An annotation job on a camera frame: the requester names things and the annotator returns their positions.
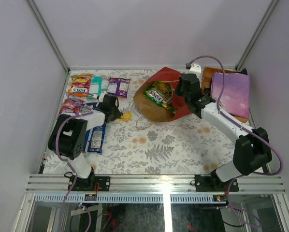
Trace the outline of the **yellow snack bar wrapper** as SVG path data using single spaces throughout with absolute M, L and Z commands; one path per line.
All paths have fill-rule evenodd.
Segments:
M 132 112 L 124 112 L 120 118 L 118 118 L 118 121 L 128 122 L 131 119 Z

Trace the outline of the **purple chocolate bar wrapper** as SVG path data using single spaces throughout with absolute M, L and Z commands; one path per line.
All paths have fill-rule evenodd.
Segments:
M 107 93 L 117 97 L 127 98 L 130 79 L 110 78 Z

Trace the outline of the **teal snack packet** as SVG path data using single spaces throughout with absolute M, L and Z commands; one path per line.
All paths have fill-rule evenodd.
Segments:
M 110 78 L 105 76 L 92 77 L 87 98 L 92 99 L 100 96 L 103 92 L 106 92 L 108 90 L 109 81 Z

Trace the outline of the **green Fox's candy bag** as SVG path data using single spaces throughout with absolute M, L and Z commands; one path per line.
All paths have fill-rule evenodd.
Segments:
M 172 104 L 173 88 L 170 84 L 155 81 L 143 92 L 143 95 L 155 105 L 164 107 L 173 114 L 176 113 L 176 108 Z

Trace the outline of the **orange Fox's candy bag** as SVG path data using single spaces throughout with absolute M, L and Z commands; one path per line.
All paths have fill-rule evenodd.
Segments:
M 91 84 L 92 74 L 81 74 L 71 76 L 71 87 L 68 90 L 68 94 L 74 93 L 78 97 L 87 97 Z

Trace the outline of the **purple Fox's candy bag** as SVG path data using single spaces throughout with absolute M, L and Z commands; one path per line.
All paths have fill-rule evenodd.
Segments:
M 80 106 L 84 103 L 83 100 L 80 99 L 66 99 L 63 102 L 63 105 L 58 113 L 58 117 L 61 114 L 66 114 L 66 115 L 70 115 L 70 116 L 74 116 L 74 115 L 78 115 L 80 113 Z

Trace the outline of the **blue Doritos chip bag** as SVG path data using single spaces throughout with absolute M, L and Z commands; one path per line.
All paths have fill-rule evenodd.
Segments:
M 87 131 L 82 151 L 101 155 L 106 132 L 105 113 L 97 110 L 95 103 L 89 106 L 92 106 L 93 114 L 84 117 L 87 120 Z

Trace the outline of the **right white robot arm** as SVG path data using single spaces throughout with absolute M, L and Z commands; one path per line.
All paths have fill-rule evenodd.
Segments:
M 266 130 L 245 127 L 225 110 L 218 108 L 213 98 L 202 94 L 195 74 L 181 75 L 175 93 L 184 98 L 193 114 L 215 126 L 234 144 L 232 160 L 214 169 L 205 181 L 200 181 L 205 191 L 222 191 L 231 179 L 247 176 L 272 161 Z

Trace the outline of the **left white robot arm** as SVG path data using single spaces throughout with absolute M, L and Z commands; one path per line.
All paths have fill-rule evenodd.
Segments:
M 122 116 L 118 97 L 104 94 L 98 98 L 97 107 L 87 108 L 73 116 L 60 114 L 48 140 L 48 149 L 67 163 L 72 171 L 70 181 L 78 188 L 92 190 L 96 179 L 94 169 L 89 165 L 82 150 L 89 129 L 103 126 Z

